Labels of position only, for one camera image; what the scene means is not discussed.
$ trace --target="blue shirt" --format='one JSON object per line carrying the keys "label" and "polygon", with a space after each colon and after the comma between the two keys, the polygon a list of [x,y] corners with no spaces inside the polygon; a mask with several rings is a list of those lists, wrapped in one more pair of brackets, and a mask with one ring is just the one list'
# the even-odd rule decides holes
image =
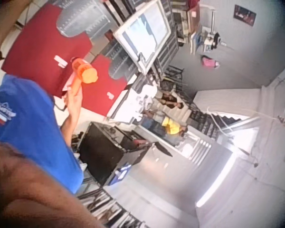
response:
{"label": "blue shirt", "polygon": [[0,86],[0,142],[15,147],[75,193],[83,172],[66,145],[53,106],[35,82],[5,75]]}

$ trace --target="picture frame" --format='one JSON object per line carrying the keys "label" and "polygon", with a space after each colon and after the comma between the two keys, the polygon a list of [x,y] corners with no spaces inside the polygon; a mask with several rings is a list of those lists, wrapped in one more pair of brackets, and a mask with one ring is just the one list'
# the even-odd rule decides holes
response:
{"label": "picture frame", "polygon": [[235,5],[233,18],[238,19],[253,27],[256,21],[257,14],[244,7]]}

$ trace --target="computer monitor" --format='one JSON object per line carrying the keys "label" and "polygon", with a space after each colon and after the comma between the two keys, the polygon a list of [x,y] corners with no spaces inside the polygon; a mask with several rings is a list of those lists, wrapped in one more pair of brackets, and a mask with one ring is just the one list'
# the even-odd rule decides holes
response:
{"label": "computer monitor", "polygon": [[146,75],[170,34],[161,1],[152,0],[139,8],[114,36]]}

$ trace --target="shirt logo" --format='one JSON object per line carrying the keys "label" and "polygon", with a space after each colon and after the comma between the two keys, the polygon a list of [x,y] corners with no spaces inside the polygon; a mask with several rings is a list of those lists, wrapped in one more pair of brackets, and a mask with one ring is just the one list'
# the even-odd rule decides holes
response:
{"label": "shirt logo", "polygon": [[0,124],[5,124],[7,120],[11,120],[12,117],[15,117],[16,113],[12,111],[12,109],[9,107],[9,103],[0,102]]}

